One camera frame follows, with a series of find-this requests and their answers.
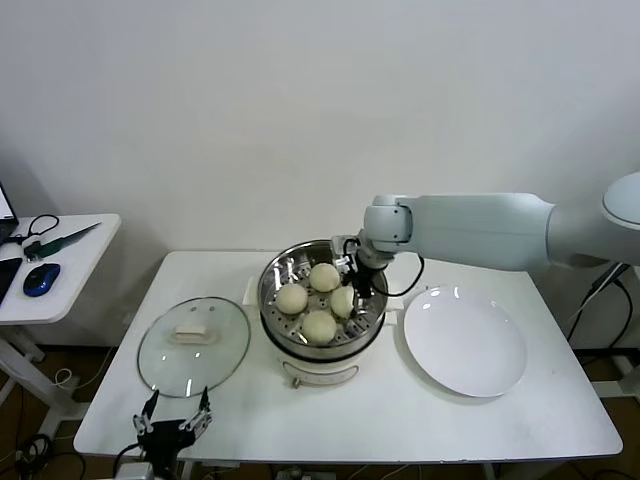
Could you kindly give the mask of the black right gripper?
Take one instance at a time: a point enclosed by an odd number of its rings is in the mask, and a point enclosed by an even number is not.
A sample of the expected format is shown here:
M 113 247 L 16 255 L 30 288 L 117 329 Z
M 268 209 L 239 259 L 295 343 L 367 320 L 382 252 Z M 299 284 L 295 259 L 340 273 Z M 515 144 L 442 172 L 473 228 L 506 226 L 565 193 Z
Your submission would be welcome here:
M 371 244 L 355 245 L 349 248 L 352 268 L 352 286 L 361 299 L 355 299 L 348 319 L 365 316 L 368 312 L 366 300 L 372 296 L 372 274 L 384 271 L 390 263 L 390 254 L 376 250 Z

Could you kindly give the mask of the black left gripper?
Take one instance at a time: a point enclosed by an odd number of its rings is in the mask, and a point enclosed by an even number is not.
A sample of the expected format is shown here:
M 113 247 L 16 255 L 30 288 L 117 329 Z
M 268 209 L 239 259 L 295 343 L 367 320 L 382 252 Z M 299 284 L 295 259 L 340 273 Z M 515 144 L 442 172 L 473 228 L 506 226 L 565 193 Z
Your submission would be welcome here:
M 183 420 L 154 422 L 154 413 L 159 391 L 154 390 L 144 403 L 140 414 L 133 416 L 133 425 L 137 432 L 145 432 L 137 437 L 138 444 L 144 452 L 144 460 L 151 464 L 155 473 L 174 473 L 178 454 L 196 441 L 195 434 L 202 434 L 213 420 L 208 387 L 201 393 L 197 411 Z

